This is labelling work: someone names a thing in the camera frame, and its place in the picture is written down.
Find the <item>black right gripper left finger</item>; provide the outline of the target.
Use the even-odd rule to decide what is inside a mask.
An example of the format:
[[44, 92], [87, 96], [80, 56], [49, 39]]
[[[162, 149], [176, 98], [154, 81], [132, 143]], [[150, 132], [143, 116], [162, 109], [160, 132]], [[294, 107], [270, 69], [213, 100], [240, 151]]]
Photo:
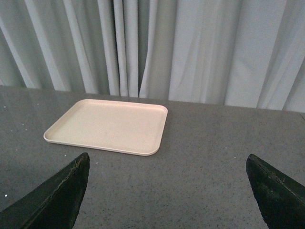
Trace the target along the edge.
[[90, 169], [82, 153], [58, 173], [0, 213], [2, 229], [71, 229], [86, 191]]

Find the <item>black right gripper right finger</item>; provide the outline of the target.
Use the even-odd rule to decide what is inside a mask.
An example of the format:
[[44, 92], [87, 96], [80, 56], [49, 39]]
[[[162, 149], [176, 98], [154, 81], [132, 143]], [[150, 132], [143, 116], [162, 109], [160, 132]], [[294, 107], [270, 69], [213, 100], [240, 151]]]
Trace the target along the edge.
[[305, 187], [254, 154], [246, 172], [264, 222], [270, 229], [305, 227]]

